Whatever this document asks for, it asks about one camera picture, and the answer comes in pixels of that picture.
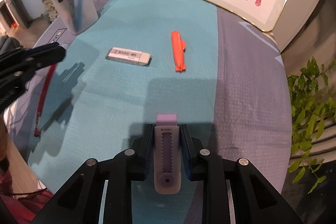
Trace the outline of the green potted plant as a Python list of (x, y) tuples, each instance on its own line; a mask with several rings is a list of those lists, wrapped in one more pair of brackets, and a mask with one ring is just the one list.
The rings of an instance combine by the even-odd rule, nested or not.
[(335, 72), (335, 60), (329, 65), (318, 65), (314, 57), (299, 70), (299, 75), (286, 77), (291, 104), (291, 150), (293, 158), (288, 173), (296, 173), (298, 183), (311, 173), (315, 179), (308, 193), (312, 193), (325, 175), (317, 174), (324, 160), (312, 155), (313, 142), (321, 139), (328, 119), (335, 120), (335, 96), (329, 88), (329, 74)]

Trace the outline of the white eraser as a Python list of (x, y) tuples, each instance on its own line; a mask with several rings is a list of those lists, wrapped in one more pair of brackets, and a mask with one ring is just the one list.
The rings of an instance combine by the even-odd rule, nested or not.
[(107, 60), (131, 65), (146, 66), (150, 63), (151, 54), (113, 47), (105, 57)]

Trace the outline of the teal grey tablecloth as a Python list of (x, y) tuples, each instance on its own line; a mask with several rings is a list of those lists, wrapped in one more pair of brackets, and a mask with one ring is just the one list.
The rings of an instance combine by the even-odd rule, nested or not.
[[(88, 30), (73, 36), (57, 19), (38, 40), (68, 45), (46, 96), (41, 137), (33, 123), (46, 69), (17, 102), (13, 141), (47, 189), (54, 195), (90, 158), (130, 149), (158, 114), (176, 114), (180, 147), (185, 124), (205, 149), (248, 159), (281, 194), (291, 111), (276, 43), (203, 0), (93, 1), (100, 16)], [(186, 44), (183, 72), (175, 71), (173, 31)], [(107, 60), (113, 47), (149, 53), (150, 63)], [(181, 160), (181, 189), (164, 195), (155, 190), (152, 155), (146, 180), (131, 183), (132, 223), (202, 223), (203, 183), (188, 179)]]

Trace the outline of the orange highlighter pen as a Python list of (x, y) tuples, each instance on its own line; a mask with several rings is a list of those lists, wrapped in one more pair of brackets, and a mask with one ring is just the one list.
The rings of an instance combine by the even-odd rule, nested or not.
[(186, 50), (186, 44), (185, 41), (182, 40), (181, 34), (178, 31), (173, 31), (171, 33), (171, 43), (173, 49), (175, 71), (183, 72), (186, 70), (185, 56), (184, 56)]

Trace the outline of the frosted plastic pen cup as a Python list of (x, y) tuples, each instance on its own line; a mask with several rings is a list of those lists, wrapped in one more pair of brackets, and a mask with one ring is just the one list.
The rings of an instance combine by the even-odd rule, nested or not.
[(68, 31), (73, 35), (78, 35), (86, 31), (93, 24), (95, 24), (98, 20), (98, 14), (94, 5), (93, 0), (83, 0), (82, 4), (82, 14), (81, 14), (81, 28), (78, 30), (77, 28), (77, 19), (76, 19), (76, 8), (77, 8), (77, 0), (73, 0), (73, 11), (75, 15), (75, 26), (72, 25), (70, 8), (68, 0), (63, 0), (59, 3), (57, 0), (51, 0), (54, 8), (56, 9), (60, 19), (65, 24)]

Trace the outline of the white purple utility knife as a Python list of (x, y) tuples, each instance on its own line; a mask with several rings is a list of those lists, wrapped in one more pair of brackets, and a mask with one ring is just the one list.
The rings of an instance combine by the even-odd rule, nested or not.
[(158, 114), (154, 127), (154, 186), (159, 194), (181, 189), (181, 147), (176, 114)]

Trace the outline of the red gel pen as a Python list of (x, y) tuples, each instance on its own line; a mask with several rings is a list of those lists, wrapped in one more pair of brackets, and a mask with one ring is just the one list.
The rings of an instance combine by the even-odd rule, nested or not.
[(41, 132), (39, 130), (39, 121), (40, 121), (40, 118), (42, 117), (42, 112), (43, 112), (46, 96), (49, 90), (52, 77), (55, 73), (55, 69), (56, 69), (56, 64), (50, 66), (48, 73), (46, 75), (46, 78), (45, 78), (45, 82), (42, 87), (40, 97), (39, 97), (37, 114), (36, 114), (35, 125), (34, 125), (34, 137), (36, 138), (39, 138), (41, 135)]

